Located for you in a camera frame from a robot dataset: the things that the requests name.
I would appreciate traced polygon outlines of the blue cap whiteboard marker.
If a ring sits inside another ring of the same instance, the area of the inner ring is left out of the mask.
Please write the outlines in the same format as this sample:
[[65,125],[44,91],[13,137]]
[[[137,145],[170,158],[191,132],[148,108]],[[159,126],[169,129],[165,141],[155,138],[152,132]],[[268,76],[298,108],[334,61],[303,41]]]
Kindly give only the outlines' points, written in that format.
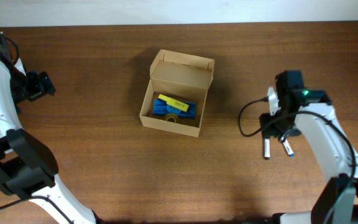
[[294,154],[294,152],[293,152],[293,150],[292,150],[292,148],[291,148],[291,146],[290,146],[288,140],[286,139],[286,140],[284,140],[282,143],[283,143],[283,146],[284,146],[285,151],[286,151],[286,153],[288,154],[288,156],[294,157],[295,154]]

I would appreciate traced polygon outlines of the black cap whiteboard marker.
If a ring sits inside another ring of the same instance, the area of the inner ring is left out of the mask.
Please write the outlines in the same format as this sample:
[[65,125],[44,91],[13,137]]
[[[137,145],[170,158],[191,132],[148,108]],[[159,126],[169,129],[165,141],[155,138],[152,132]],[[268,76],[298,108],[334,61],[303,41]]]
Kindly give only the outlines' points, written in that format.
[[264,139],[264,159],[270,159],[270,139]]

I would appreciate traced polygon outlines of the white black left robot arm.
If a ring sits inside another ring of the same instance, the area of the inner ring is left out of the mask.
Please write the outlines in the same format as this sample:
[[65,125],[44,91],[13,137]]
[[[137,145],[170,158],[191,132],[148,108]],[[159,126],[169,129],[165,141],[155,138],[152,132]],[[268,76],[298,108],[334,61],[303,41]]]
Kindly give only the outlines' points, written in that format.
[[27,71],[17,45],[0,32],[0,191],[18,200],[0,210],[30,201],[59,223],[101,223],[92,209],[82,205],[67,189],[52,151],[21,125],[17,104],[54,95],[46,72]]

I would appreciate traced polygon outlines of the yellow highlighter black cap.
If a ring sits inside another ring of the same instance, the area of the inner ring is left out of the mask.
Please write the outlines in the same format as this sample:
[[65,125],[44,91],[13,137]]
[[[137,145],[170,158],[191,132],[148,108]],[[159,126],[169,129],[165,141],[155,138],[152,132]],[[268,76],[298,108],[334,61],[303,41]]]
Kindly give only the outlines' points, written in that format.
[[184,102],[178,101],[178,100],[176,100],[174,98],[170,98],[170,97],[165,96],[163,94],[159,94],[158,99],[162,100],[162,101],[165,101],[167,105],[172,106],[172,107],[174,107],[174,108],[176,108],[178,110],[181,110],[181,111],[184,111],[184,112],[188,111],[189,105],[184,103]]

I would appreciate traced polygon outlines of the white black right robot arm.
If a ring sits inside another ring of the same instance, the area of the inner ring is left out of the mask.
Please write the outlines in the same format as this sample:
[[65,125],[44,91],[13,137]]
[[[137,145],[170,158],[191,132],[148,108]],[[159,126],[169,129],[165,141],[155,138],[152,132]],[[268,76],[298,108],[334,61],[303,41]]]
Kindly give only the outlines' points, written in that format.
[[270,111],[260,116],[264,146],[277,138],[292,155],[288,138],[304,135],[326,179],[311,211],[274,214],[273,222],[358,223],[358,153],[344,134],[328,94],[307,89],[301,72],[289,70],[275,77],[267,99]]

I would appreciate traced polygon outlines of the blue plastic tape dispenser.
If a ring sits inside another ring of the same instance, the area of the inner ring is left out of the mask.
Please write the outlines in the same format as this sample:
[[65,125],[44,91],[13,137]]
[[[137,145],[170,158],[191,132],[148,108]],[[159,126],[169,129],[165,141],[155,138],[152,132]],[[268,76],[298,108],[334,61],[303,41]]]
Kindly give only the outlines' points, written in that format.
[[165,101],[154,100],[153,115],[165,116],[167,114],[175,114],[179,118],[195,119],[196,111],[197,111],[196,103],[186,101],[185,104],[187,104],[189,107],[188,107],[187,111],[182,111],[175,107],[167,105],[167,103]]

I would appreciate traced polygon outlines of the yellow adhesive tape roll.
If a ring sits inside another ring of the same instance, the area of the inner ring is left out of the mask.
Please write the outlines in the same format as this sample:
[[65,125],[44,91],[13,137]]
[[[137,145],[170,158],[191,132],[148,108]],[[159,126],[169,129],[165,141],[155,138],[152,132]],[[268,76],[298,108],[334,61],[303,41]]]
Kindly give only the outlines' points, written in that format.
[[164,116],[163,120],[171,123],[177,123],[179,121],[179,117],[177,114],[169,113]]

